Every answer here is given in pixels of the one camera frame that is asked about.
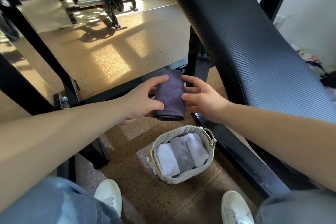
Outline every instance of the sneaker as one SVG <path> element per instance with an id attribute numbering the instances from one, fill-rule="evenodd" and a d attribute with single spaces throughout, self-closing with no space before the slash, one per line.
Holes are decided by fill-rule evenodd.
<path id="1" fill-rule="evenodd" d="M 225 192 L 222 198 L 222 221 L 223 224 L 254 224 L 249 206 L 238 192 Z"/>
<path id="2" fill-rule="evenodd" d="M 113 207 L 121 217 L 123 202 L 119 186 L 114 180 L 107 179 L 99 184 L 93 197 Z"/>

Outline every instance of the rolled towel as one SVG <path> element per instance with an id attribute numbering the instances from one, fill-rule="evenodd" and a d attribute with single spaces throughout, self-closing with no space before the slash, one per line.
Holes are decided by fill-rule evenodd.
<path id="1" fill-rule="evenodd" d="M 153 115 L 158 120 L 180 121 L 186 115 L 184 101 L 181 95 L 185 92 L 183 75 L 179 70 L 163 69 L 156 76 L 168 75 L 169 79 L 156 86 L 155 100 L 164 103 L 163 110 L 153 111 Z"/>
<path id="2" fill-rule="evenodd" d="M 175 176 L 181 173 L 169 143 L 160 144 L 156 148 L 156 157 L 159 160 L 161 169 L 165 175 Z"/>
<path id="3" fill-rule="evenodd" d="M 195 162 L 188 150 L 184 137 L 174 137 L 169 141 L 169 143 L 174 152 L 181 173 L 193 169 L 195 167 Z"/>
<path id="4" fill-rule="evenodd" d="M 200 136 L 197 133 L 188 133 L 184 136 L 184 139 L 196 167 L 204 165 L 209 158 L 209 153 L 204 148 Z"/>

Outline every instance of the gray towel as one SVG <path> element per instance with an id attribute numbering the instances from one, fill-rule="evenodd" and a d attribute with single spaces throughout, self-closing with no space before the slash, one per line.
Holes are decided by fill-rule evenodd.
<path id="1" fill-rule="evenodd" d="M 163 110 L 153 111 L 158 120 L 180 121 L 184 120 L 186 109 L 181 95 L 185 92 L 183 73 L 179 70 L 163 69 L 156 76 L 168 75 L 169 80 L 156 86 L 155 100 L 164 103 Z"/>
<path id="2" fill-rule="evenodd" d="M 196 167 L 195 162 L 188 150 L 186 141 L 183 136 L 174 137 L 169 141 L 181 173 Z"/>

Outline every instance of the person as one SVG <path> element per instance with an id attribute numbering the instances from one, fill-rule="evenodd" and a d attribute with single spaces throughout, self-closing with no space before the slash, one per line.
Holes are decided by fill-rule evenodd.
<path id="1" fill-rule="evenodd" d="M 199 78 L 182 78 L 195 86 L 182 95 L 187 112 L 229 126 L 326 188 L 267 199 L 257 223 L 334 223 L 336 124 L 234 104 Z M 0 124 L 0 223 L 122 223 L 115 181 L 103 181 L 92 197 L 68 180 L 44 177 L 114 125 L 162 110 L 164 104 L 148 94 L 166 80 L 151 78 L 118 99 Z M 234 191 L 223 196 L 222 219 L 224 224 L 254 223 Z"/>

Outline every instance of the blue jeans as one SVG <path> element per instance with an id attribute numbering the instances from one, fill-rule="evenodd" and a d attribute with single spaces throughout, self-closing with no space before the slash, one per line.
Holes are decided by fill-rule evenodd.
<path id="1" fill-rule="evenodd" d="M 270 197 L 261 205 L 256 224 L 329 224 L 335 220 L 335 194 L 310 190 Z M 122 224 L 122 220 L 114 208 L 78 185 L 59 177 L 47 177 L 0 213 L 0 223 Z"/>

